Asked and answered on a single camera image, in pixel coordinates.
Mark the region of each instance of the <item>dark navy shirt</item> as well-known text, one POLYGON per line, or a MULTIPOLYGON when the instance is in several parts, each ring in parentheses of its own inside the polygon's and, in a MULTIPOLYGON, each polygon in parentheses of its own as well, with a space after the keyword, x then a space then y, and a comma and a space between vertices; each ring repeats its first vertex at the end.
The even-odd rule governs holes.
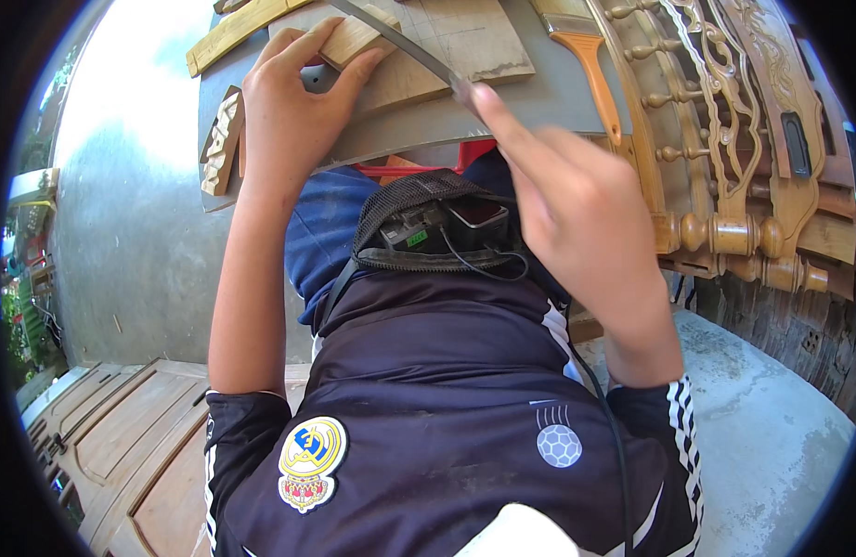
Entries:
MULTIPOLYGON (((611 426, 564 325, 529 281, 356 280, 319 331, 295 417, 270 393, 206 396, 212 551, 452 555, 516 502, 584 554, 623 554, 611 426)), ((636 554, 692 554, 703 507, 687 378, 607 398, 636 554)))

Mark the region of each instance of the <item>orange brush handle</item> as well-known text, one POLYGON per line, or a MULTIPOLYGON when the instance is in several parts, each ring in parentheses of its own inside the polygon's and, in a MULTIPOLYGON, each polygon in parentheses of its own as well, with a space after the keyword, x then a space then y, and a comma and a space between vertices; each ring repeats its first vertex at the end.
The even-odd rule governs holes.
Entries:
POLYGON ((565 31, 553 31, 549 33, 549 37, 577 55, 589 78, 592 97, 595 99, 598 116, 601 117, 608 139, 611 140, 611 144, 620 145, 623 138, 620 116, 617 114, 617 106, 613 103, 611 89, 607 86, 604 74, 601 73, 601 66, 598 64, 598 46, 604 42, 604 39, 565 31))

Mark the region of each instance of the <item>embroidered patch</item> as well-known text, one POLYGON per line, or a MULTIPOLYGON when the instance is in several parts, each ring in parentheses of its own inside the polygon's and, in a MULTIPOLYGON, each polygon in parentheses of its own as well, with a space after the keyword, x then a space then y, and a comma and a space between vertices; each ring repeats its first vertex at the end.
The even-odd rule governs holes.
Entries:
POLYGON ((338 420, 321 416, 303 421, 283 443, 279 456, 279 496, 301 514, 329 501, 331 474, 344 460, 348 433, 338 420))
POLYGON ((577 462, 583 454, 583 444, 579 442, 579 437, 570 426, 571 419, 567 415, 567 405, 537 408, 537 427, 539 428, 537 451, 550 466, 567 468, 577 462))

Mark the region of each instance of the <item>striped sleeve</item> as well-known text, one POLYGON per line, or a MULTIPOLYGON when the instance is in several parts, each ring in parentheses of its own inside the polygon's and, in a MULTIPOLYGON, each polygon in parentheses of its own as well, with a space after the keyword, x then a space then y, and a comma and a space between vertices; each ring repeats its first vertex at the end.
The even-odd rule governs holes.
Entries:
POLYGON ((700 539, 703 492, 688 377, 653 389, 617 388, 607 399, 629 433, 657 440, 668 460, 654 521, 636 546, 636 553, 693 555, 700 539))
POLYGON ((205 440, 205 524, 211 555, 245 556, 222 528, 224 508, 237 487, 264 461, 292 418, 281 396, 257 392, 222 395, 210 390, 205 440))

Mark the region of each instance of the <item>turned wooden spindle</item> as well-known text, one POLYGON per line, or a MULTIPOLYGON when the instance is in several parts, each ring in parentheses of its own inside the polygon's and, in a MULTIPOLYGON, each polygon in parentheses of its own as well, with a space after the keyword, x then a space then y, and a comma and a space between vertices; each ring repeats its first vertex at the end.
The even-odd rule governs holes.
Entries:
POLYGON ((614 6, 604 12, 608 21, 623 19, 636 10, 650 10, 660 6, 660 0, 638 0, 635 6, 614 6))
POLYGON ((651 95, 642 97, 642 106, 646 109, 648 107, 658 109, 659 107, 664 106, 667 103, 687 103, 688 101, 698 98, 703 98, 702 91, 679 90, 671 95, 661 95, 659 93, 652 93, 651 95))
POLYGON ((682 47, 682 42, 676 39, 662 39, 656 46, 634 46, 623 51, 626 61, 645 60, 655 52, 675 52, 682 47))
POLYGON ((655 226, 656 249, 661 254, 679 248, 697 251, 706 245, 710 253, 750 256, 761 248, 766 256, 777 258, 784 249, 784 229, 773 217, 766 217, 757 224, 750 215, 722 217, 713 213, 701 221, 694 213, 679 218, 673 212, 666 212, 653 214, 651 220, 655 226))
POLYGON ((689 147, 687 149, 678 150, 673 147, 663 147, 655 152, 657 161, 675 162, 677 159, 685 157, 686 159, 699 159, 700 157, 710 156, 709 149, 695 149, 689 147))
POLYGON ((714 261, 720 273, 731 271, 748 283, 759 279, 763 286, 781 291, 827 292, 827 271, 803 261, 795 253, 779 259, 764 258, 758 253, 749 258, 728 255, 714 261))

